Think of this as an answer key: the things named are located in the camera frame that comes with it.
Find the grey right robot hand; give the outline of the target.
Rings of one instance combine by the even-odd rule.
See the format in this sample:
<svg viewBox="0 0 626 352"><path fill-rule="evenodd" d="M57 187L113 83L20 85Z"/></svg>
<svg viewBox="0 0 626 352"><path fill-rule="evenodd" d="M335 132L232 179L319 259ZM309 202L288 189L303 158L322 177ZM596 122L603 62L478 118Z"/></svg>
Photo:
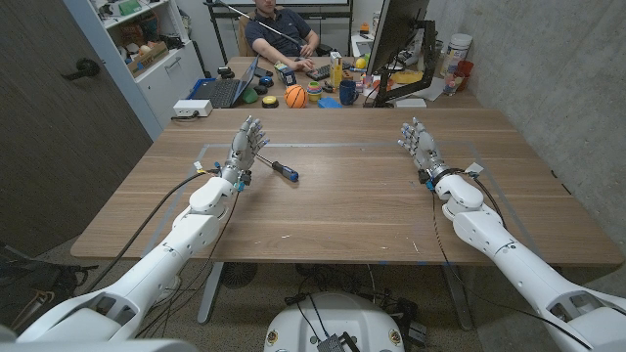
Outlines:
<svg viewBox="0 0 626 352"><path fill-rule="evenodd" d="M422 184L430 182L436 185L442 177L450 173L450 167L445 163L433 137L419 120L413 117L411 123L403 122L400 132L402 138L398 140L398 144L412 157Z"/></svg>

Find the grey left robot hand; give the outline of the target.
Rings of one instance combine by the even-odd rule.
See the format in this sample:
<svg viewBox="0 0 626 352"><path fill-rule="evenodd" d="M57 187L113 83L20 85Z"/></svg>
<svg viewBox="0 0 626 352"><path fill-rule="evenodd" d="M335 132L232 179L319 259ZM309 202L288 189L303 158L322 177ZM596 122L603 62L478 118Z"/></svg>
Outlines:
<svg viewBox="0 0 626 352"><path fill-rule="evenodd" d="M258 152L268 143L261 121L249 115L232 140L221 177L231 184L236 183L240 175L251 168Z"/></svg>

